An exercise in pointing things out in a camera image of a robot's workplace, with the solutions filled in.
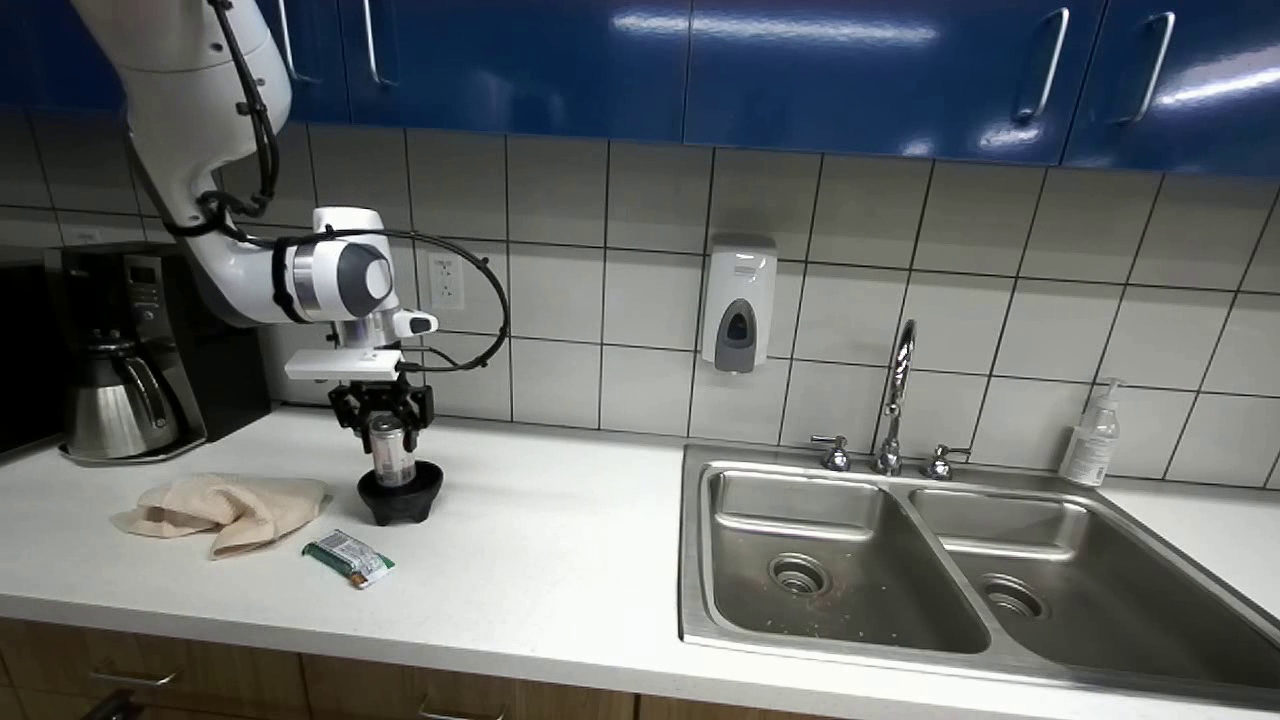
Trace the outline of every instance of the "tile backsplash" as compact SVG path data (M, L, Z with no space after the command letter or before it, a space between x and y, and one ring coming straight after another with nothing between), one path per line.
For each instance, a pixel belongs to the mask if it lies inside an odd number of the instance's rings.
M1053 468L1101 378L1120 391L1112 471L1280 488L1277 183L896 158L291 124L260 225L319 204L466 240L512 302L488 368L430 375L436 409L524 423L869 451L884 372L919 323L904 451L972 443L974 461ZM252 168L220 173L247 192ZM705 249L778 246L769 360L745 375L696 356ZM0 242L169 238L110 119L0 114ZM406 304L431 310L434 249L393 243ZM499 309L463 277L426 342L468 357ZM296 348L325 329L264 331L282 400ZM410 347L422 363L438 360Z

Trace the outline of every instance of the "towel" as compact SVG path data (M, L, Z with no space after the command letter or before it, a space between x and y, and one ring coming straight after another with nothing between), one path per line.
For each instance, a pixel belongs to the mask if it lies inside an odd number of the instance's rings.
M138 506L111 516L116 528L175 538L221 528L210 559L273 543L320 514L329 488L303 478L255 478L201 473L142 493Z

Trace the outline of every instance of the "white countertop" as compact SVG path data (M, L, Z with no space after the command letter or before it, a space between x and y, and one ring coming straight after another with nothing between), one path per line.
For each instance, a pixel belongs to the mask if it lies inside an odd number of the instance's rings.
M0 465L0 616L253 644L858 720L1275 714L698 647L676 611L684 442L440 421L421 525L372 524L360 445L326 411L278 410L163 465L83 469L52 450ZM209 561L210 536L108 521L197 470L311 477L334 493L279 546ZM1117 482L1106 495L1280 615L1280 493ZM340 528L398 566L356 591L300 557Z

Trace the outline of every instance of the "cabinet handle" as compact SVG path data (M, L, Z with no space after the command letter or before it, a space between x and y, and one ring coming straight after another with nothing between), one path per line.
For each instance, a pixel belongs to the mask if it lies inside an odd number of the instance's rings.
M179 673L182 673L182 669L174 670L173 673L169 673L164 678L146 678L142 675L122 675L116 673L102 673L100 670L90 670L88 676L95 680L118 683L122 685L136 685L142 688L163 688L173 683L175 679L178 679Z
M417 716L422 717L424 720L475 720L474 717L458 717L457 715L440 715L439 712L431 712L430 710L426 708L428 700L430 700L429 696L422 697L422 705L417 706ZM504 705L502 706L502 710L498 711L498 715L493 717L493 720L506 720L506 717L507 717L507 706Z
M369 0L361 0L365 8L365 49L369 53L369 72L378 85L396 85L378 74L378 51L374 49L374 14L369 10Z
M1039 100L1036 102L1036 109L1030 113L1019 113L1019 120L1034 120L1044 113L1044 106L1048 105L1048 92L1053 90L1053 78L1057 76L1057 61L1062 58L1062 42L1066 41L1066 26L1071 22L1071 10L1069 8L1059 8L1050 17L1057 15L1062 18L1062 22L1057 26L1057 40L1053 41L1053 55L1048 60L1048 70L1044 73L1044 85L1041 87Z
M298 72L298 68L293 64L293 42L289 41L289 14L284 10L284 0L276 0L280 8L280 40L284 41L284 69L289 72L289 79L293 82L306 82L312 85L320 85L314 77L307 77Z
M1164 20L1165 33L1160 38L1160 51L1156 53L1156 63L1151 65L1151 77L1147 78L1147 90L1142 94L1142 105L1138 105L1137 113L1129 115L1128 118L1120 118L1116 123L1133 124L1147 117L1147 110L1151 109L1151 99L1156 94L1156 82L1160 81L1160 70L1165 68L1165 55L1169 53L1169 41L1174 38L1174 20L1176 19L1178 17L1172 13L1160 13L1143 23L1146 26L1157 20Z

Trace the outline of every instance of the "sink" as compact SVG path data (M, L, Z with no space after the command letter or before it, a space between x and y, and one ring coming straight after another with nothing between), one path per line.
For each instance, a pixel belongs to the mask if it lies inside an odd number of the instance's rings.
M1280 708L1280 623L1101 493L685 448L685 642Z

